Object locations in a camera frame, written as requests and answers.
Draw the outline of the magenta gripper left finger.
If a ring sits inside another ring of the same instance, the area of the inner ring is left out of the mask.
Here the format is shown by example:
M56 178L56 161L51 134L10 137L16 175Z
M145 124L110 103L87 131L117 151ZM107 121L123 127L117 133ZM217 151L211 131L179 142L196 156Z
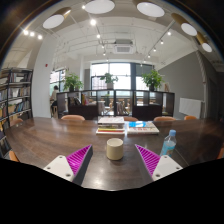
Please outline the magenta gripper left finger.
M68 156L57 156L44 170L80 186L92 155L93 147L87 145Z

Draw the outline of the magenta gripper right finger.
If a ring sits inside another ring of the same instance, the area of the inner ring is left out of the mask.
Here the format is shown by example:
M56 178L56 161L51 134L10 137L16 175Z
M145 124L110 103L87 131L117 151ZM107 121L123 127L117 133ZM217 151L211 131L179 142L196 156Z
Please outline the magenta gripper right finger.
M168 155L159 156L140 145L135 145L135 147L139 169L144 181L156 181L182 169Z

